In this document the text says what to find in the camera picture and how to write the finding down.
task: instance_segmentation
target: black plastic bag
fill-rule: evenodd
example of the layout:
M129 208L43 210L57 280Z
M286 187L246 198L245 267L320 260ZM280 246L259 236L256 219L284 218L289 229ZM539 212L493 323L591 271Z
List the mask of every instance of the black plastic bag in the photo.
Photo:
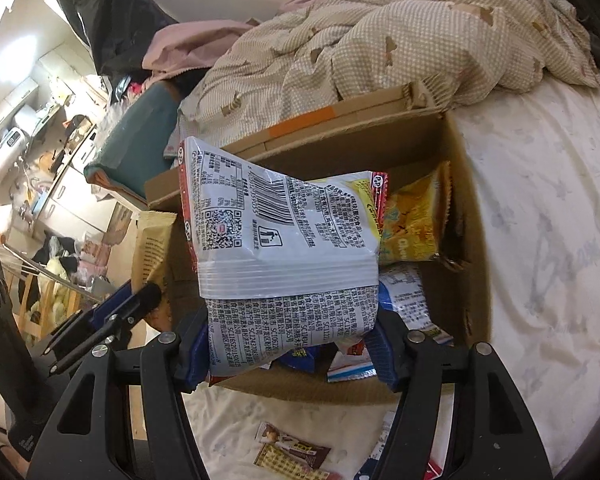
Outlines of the black plastic bag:
M142 82L142 58L154 34L176 23L153 0L57 0L72 29L91 49L99 75L113 87L125 75Z

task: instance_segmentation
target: white bed sheet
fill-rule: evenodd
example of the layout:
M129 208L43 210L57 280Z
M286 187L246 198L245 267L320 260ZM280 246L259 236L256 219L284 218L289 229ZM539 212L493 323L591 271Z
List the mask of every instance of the white bed sheet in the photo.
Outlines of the white bed sheet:
M454 111L484 224L492 343L533 416L554 472L600 415L600 89L545 75ZM148 340L156 333L149 329ZM452 394L432 455L443 465ZM353 478L395 406L319 406L201 385L184 396L210 478L279 478L252 465L261 420L331 446L324 468Z

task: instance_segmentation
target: qr code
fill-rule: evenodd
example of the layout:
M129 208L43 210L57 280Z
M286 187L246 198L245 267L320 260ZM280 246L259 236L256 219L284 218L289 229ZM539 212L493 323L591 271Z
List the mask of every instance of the qr code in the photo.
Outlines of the qr code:
M205 211L202 250L242 246L242 211L211 209Z

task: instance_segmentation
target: screw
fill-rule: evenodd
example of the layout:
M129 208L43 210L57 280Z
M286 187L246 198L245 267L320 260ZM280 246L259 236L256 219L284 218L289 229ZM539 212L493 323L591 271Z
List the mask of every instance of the screw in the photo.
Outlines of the screw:
M480 355L489 355L491 350L491 345L482 341L475 346L475 351L477 351Z
M94 357L102 357L104 354L106 354L109 351L109 348L107 348L107 345L96 345L93 347L93 349L91 350L91 354Z
M422 343L424 341L424 334L420 330L411 330L407 334L407 339L412 343Z
M168 345L169 343L176 341L176 335L173 332L162 332L158 336L158 341L163 345Z

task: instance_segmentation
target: checkered blanket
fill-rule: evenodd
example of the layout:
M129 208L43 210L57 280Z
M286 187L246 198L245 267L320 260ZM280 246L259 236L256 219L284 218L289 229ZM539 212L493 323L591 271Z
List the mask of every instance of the checkered blanket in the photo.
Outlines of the checkered blanket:
M589 49L565 0L319 0L240 37L184 99L181 123L225 146L417 80L435 82L436 105L474 104L496 85L529 91L543 69L596 87Z

